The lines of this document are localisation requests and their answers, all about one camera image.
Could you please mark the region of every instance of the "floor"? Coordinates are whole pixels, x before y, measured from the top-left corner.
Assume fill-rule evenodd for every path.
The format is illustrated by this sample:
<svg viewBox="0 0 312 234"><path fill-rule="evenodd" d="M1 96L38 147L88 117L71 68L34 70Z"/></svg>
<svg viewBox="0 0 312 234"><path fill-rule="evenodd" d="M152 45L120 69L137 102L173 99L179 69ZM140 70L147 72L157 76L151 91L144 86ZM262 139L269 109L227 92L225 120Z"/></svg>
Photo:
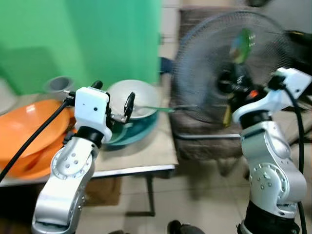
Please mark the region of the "floor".
<svg viewBox="0 0 312 234"><path fill-rule="evenodd" d="M295 163L297 151L293 147ZM305 152L308 194L303 204L308 233L312 233L312 145L305 145ZM154 180L155 217L125 216L127 211L147 211L149 206L144 178L124 177L119 205L83 208L76 233L107 234L122 229L130 234L164 234L168 222L178 219L200 227L207 234L235 234L249 197L249 184L242 177L245 168L245 160L241 158L229 176L222 177L214 161L181 162L173 178Z"/></svg>

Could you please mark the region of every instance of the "orange light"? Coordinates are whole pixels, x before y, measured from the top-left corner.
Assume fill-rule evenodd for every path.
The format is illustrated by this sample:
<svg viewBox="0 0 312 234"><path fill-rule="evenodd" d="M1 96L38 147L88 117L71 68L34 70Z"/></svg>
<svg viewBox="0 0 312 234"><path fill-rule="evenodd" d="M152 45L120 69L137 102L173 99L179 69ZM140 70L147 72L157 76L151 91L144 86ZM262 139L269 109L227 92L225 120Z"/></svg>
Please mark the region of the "orange light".
<svg viewBox="0 0 312 234"><path fill-rule="evenodd" d="M259 92L254 89L254 90L251 90L249 95L250 95L250 97L254 98L254 97L258 96L258 94L259 94Z"/></svg>

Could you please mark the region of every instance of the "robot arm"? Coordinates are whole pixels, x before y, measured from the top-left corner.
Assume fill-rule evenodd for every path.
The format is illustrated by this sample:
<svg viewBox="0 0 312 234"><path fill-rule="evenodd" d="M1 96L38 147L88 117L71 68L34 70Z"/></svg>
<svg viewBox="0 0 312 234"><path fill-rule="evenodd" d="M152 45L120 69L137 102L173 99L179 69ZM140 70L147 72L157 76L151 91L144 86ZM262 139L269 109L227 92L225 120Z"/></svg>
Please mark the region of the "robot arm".
<svg viewBox="0 0 312 234"><path fill-rule="evenodd" d="M296 70L281 68L284 84L295 98L306 89L311 77ZM291 149L271 114L292 103L284 90L270 90L255 102L234 113L240 122L242 151L250 169L250 202L246 218L238 227L240 234L298 234L294 218L297 202L307 191L304 176L291 159Z"/></svg>
<svg viewBox="0 0 312 234"><path fill-rule="evenodd" d="M97 88L84 87L70 93L75 102L78 132L52 159L50 177L35 207L32 221L35 234L75 233L84 189L94 173L99 148L112 136L111 121L125 123L132 113L134 93L128 97L125 115L112 116L110 95Z"/></svg>

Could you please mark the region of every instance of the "gray cup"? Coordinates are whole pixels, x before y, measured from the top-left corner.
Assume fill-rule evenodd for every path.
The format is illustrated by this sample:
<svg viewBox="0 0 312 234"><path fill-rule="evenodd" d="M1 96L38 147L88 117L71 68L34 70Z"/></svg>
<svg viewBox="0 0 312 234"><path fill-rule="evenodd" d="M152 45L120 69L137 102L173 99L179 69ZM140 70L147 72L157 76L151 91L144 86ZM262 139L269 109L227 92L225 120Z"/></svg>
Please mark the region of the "gray cup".
<svg viewBox="0 0 312 234"><path fill-rule="evenodd" d="M70 77L55 77L46 82L44 90L51 94L53 99L63 101L67 97L64 90L75 90L74 81Z"/></svg>

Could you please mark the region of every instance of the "green backdrop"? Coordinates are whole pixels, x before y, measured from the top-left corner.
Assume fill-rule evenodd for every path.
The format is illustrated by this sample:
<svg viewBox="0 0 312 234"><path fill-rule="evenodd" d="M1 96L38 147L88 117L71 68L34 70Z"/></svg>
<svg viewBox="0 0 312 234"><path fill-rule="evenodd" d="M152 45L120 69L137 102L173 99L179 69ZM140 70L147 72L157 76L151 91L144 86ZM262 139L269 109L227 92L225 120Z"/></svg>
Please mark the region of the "green backdrop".
<svg viewBox="0 0 312 234"><path fill-rule="evenodd" d="M18 94L57 76L155 82L160 0L2 0L0 76Z"/></svg>

